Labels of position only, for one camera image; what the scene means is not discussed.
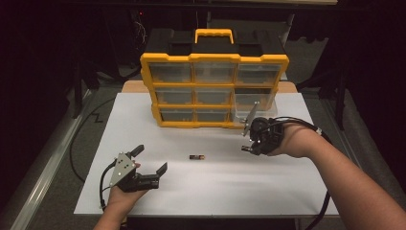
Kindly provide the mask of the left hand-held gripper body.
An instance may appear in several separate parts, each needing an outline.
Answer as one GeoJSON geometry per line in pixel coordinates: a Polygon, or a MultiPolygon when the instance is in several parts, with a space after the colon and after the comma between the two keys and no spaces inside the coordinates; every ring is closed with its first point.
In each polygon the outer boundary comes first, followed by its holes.
{"type": "Polygon", "coordinates": [[[137,166],[126,153],[120,153],[116,159],[109,186],[117,186],[125,193],[159,188],[159,174],[142,175],[137,166]]]}

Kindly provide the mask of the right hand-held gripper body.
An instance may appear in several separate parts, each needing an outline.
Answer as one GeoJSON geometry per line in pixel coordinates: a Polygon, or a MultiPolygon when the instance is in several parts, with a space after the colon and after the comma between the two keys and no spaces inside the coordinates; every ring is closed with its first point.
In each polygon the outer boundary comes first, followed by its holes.
{"type": "Polygon", "coordinates": [[[250,146],[257,146],[255,150],[273,151],[282,143],[283,125],[273,118],[254,117],[256,110],[257,106],[255,105],[243,121],[242,135],[249,135],[250,146]]]}

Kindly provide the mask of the clear plastic drawer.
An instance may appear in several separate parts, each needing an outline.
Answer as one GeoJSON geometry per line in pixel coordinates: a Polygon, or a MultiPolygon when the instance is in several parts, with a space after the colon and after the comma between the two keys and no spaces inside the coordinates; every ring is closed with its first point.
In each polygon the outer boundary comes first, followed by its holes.
{"type": "Polygon", "coordinates": [[[254,117],[274,117],[278,113],[275,96],[272,94],[235,94],[232,103],[232,121],[242,126],[254,106],[257,106],[254,117]]]}

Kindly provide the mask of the yellow black drawer organizer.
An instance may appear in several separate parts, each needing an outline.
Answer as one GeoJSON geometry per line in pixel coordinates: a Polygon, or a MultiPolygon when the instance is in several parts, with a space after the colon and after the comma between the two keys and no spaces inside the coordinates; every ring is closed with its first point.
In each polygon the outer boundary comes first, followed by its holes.
{"type": "Polygon", "coordinates": [[[193,32],[172,29],[151,31],[147,47],[141,54],[141,74],[149,91],[152,86],[151,63],[232,62],[279,64],[279,82],[289,58],[277,34],[254,30],[237,32],[231,29],[197,29],[193,32]]]}

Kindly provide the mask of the person's right hand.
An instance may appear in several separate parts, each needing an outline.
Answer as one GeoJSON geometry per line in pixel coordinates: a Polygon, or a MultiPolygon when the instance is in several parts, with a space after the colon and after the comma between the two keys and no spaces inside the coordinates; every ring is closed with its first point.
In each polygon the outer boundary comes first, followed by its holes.
{"type": "Polygon", "coordinates": [[[305,126],[287,124],[283,128],[282,143],[269,152],[268,156],[287,154],[295,158],[309,157],[315,150],[317,142],[321,140],[319,134],[305,126]]]}

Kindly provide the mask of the person's left hand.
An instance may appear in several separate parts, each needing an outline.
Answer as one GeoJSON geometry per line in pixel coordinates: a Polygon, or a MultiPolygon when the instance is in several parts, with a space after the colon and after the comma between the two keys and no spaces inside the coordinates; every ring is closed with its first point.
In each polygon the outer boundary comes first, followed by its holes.
{"type": "Polygon", "coordinates": [[[126,215],[133,209],[136,202],[146,193],[147,191],[126,193],[123,192],[119,187],[115,186],[110,189],[109,199],[104,211],[105,213],[109,212],[113,214],[126,215]]]}

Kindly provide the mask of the black metal stand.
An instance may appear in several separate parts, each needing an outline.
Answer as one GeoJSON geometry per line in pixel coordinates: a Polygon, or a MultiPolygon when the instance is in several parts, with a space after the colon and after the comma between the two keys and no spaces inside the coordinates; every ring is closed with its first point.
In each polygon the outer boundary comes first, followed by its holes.
{"type": "Polygon", "coordinates": [[[343,114],[344,114],[344,107],[345,107],[345,91],[346,91],[346,79],[343,74],[340,75],[337,87],[337,101],[336,101],[336,112],[335,118],[338,127],[343,130],[343,114]]]}
{"type": "Polygon", "coordinates": [[[80,62],[78,61],[74,67],[74,118],[77,119],[82,110],[82,85],[80,77],[80,62]]]}

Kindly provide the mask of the grid of clear drawers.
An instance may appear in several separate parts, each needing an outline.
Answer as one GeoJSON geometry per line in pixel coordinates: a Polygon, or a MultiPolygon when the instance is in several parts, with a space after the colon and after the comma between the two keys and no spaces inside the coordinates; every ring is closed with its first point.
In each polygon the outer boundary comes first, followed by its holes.
{"type": "Polygon", "coordinates": [[[279,64],[151,63],[152,112],[162,127],[241,127],[231,119],[235,94],[278,92],[279,64]]]}

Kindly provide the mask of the aluminium floor rail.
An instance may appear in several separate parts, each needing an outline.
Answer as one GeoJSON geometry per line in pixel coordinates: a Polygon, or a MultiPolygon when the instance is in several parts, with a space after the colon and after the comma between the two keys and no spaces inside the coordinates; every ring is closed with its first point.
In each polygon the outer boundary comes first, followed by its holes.
{"type": "Polygon", "coordinates": [[[36,178],[28,180],[30,188],[27,189],[27,195],[23,199],[24,203],[19,209],[16,217],[13,219],[9,230],[26,230],[31,223],[42,200],[47,194],[58,168],[71,145],[74,134],[79,129],[79,125],[84,118],[84,112],[92,102],[96,91],[87,89],[80,98],[83,100],[79,113],[74,112],[74,107],[69,108],[71,112],[66,115],[61,125],[51,135],[51,143],[47,143],[41,153],[47,155],[44,164],[35,166],[36,178]]]}
{"type": "Polygon", "coordinates": [[[331,141],[333,142],[334,146],[337,149],[339,149],[343,153],[348,153],[349,148],[345,133],[340,129],[340,127],[335,121],[334,109],[330,104],[330,101],[327,99],[321,99],[321,104],[327,114],[328,119],[327,134],[329,138],[331,139],[331,141]]]}

